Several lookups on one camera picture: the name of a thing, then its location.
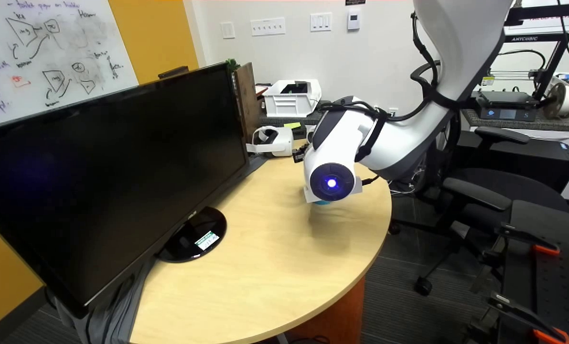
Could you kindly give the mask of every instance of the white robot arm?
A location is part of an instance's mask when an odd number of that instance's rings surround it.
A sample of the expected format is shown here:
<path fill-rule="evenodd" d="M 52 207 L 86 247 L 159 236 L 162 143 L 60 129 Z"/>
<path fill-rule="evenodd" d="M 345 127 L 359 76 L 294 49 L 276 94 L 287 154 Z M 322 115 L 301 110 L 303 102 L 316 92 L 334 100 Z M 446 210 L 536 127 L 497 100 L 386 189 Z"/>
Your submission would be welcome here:
<path fill-rule="evenodd" d="M 323 116 L 304 153 L 306 199 L 336 201 L 358 189 L 355 158 L 385 179 L 400 178 L 415 168 L 454 115 L 448 104 L 465 100 L 494 61 L 505 39 L 503 24 L 511 4 L 414 0 L 418 20 L 441 57 L 439 82 L 419 112 L 405 120 L 386 118 L 381 123 L 363 111 L 367 107 L 359 99 L 338 100 L 346 106 L 332 107 Z"/>

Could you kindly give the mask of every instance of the thermostat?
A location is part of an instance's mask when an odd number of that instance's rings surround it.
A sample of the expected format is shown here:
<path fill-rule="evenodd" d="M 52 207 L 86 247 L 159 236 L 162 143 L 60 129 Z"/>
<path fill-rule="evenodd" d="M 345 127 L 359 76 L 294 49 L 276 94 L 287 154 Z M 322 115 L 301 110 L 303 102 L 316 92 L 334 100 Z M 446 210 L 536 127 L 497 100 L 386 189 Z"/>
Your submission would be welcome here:
<path fill-rule="evenodd" d="M 361 28 L 361 11 L 358 9 L 348 10 L 348 30 L 358 30 Z"/>

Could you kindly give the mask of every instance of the monitor stand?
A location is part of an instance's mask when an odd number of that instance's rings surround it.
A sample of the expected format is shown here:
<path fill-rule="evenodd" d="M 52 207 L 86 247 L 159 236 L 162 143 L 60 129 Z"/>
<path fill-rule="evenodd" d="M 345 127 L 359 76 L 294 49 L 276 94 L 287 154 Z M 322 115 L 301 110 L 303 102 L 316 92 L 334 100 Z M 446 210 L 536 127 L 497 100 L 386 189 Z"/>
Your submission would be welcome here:
<path fill-rule="evenodd" d="M 166 242 L 157 257 L 168 263 L 198 259 L 221 243 L 226 229 L 225 215 L 212 207 L 204 207 Z"/>

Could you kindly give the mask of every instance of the white wall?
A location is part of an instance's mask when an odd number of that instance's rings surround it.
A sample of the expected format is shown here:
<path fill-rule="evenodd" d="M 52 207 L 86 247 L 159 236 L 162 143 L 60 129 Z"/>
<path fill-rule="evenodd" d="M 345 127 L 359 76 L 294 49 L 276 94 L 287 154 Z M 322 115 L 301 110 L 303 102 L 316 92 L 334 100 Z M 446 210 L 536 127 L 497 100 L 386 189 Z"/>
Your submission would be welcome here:
<path fill-rule="evenodd" d="M 243 65 L 252 62 L 256 82 L 279 79 L 317 78 L 323 98 L 355 95 L 383 108 L 411 111 L 421 98 L 420 87 L 409 73 L 424 64 L 411 41 L 411 0 L 369 0 L 355 6 L 361 10 L 361 29 L 347 32 L 344 0 L 321 1 L 220 1 L 186 0 L 186 12 L 200 65 L 235 58 Z M 310 32 L 310 14 L 333 13 L 333 29 Z M 252 37 L 250 21 L 286 18 L 285 35 Z M 221 22 L 233 22 L 235 39 L 223 39 Z M 439 58 L 424 32 L 422 41 Z M 552 43 L 516 43 L 503 51 L 536 48 L 549 58 Z M 533 54 L 502 56 L 494 69 L 538 67 Z M 569 71 L 566 56 L 559 70 Z M 530 82 L 496 83 L 496 89 L 519 85 L 532 92 Z"/>

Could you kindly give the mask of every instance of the orange table base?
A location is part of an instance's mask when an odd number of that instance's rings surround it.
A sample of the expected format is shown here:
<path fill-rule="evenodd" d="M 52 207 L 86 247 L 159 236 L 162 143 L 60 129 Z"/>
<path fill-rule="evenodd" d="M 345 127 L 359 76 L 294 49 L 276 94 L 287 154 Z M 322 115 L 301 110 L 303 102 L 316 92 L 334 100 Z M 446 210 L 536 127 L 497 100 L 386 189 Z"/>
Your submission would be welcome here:
<path fill-rule="evenodd" d="M 331 307 L 287 331 L 289 342 L 296 338 L 313 338 L 323 335 L 331 344 L 359 344 L 363 324 L 363 297 L 365 277 Z"/>

